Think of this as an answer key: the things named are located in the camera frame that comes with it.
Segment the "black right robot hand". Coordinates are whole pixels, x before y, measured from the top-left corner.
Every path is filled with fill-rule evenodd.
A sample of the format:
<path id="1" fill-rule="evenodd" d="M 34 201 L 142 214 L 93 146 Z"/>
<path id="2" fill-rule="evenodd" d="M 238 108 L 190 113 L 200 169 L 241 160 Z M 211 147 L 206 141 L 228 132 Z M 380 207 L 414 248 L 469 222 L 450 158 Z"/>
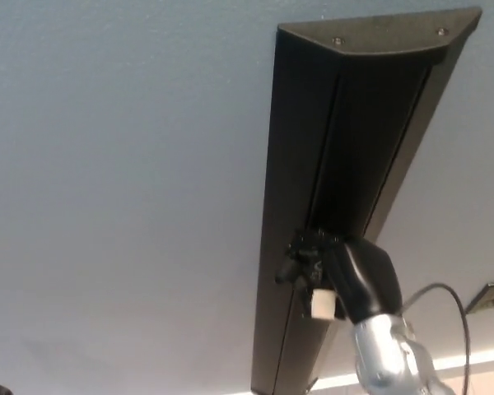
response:
<path id="1" fill-rule="evenodd" d="M 394 265 L 361 236 L 298 230 L 275 282 L 298 292 L 305 316 L 353 324 L 380 314 L 399 315 L 403 297 Z"/>

